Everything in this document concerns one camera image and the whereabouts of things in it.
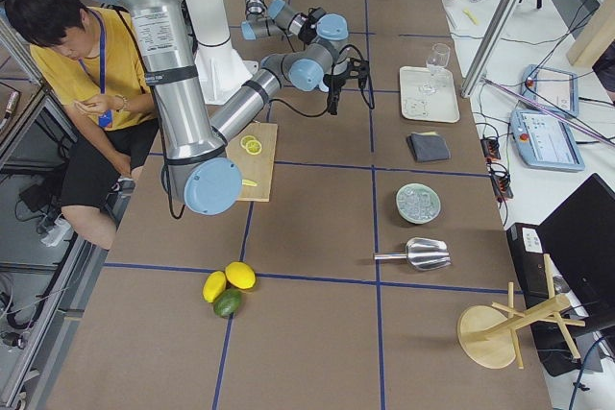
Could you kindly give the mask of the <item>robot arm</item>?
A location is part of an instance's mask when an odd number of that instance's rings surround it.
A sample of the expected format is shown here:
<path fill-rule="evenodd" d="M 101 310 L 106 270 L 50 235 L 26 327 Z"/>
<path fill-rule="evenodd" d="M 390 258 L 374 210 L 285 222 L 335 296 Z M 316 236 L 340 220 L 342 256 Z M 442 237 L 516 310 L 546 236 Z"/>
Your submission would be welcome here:
<path fill-rule="evenodd" d="M 170 202 L 215 215 L 237 200 L 242 176 L 228 159 L 229 142 L 285 85 L 327 95 L 356 80 L 373 100 L 368 61 L 349 56 L 346 19 L 320 9 L 298 12 L 283 0 L 246 0 L 245 38 L 294 35 L 299 51 L 250 64 L 235 51 L 223 0 L 101 0 L 131 16 L 134 43 L 152 88 L 163 142 L 162 186 Z"/>
<path fill-rule="evenodd" d="M 317 24 L 326 15 L 320 7 L 308 13 L 293 9 L 284 0 L 246 0 L 246 19 L 241 23 L 241 32 L 246 40 L 267 36 L 296 36 L 304 44 L 316 37 Z"/>

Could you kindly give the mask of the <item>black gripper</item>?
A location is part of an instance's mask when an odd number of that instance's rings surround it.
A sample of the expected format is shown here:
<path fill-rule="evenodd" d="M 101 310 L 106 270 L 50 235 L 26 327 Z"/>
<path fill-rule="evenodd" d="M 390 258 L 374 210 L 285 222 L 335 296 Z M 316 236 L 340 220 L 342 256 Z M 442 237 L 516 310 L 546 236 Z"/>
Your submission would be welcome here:
<path fill-rule="evenodd" d="M 323 84 L 327 88 L 326 112 L 338 114 L 338 104 L 342 88 L 348 81 L 356 80 L 357 88 L 367 107 L 370 107 L 370 97 L 365 95 L 366 87 L 370 86 L 370 64 L 368 60 L 349 58 L 346 68 L 338 74 L 326 74 Z"/>

